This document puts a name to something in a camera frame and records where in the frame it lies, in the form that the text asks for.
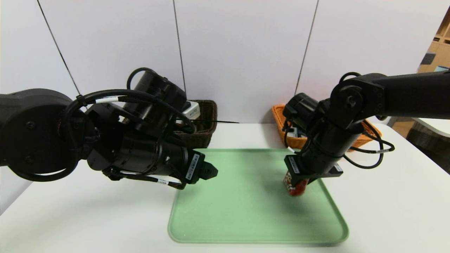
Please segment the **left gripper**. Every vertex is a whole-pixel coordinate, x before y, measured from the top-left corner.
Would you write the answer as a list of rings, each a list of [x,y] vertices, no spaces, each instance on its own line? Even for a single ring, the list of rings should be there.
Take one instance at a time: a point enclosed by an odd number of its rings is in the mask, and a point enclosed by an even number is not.
[[[218,175],[217,168],[204,161],[204,154],[188,149],[183,142],[156,142],[156,174],[170,176],[184,184],[195,184]]]

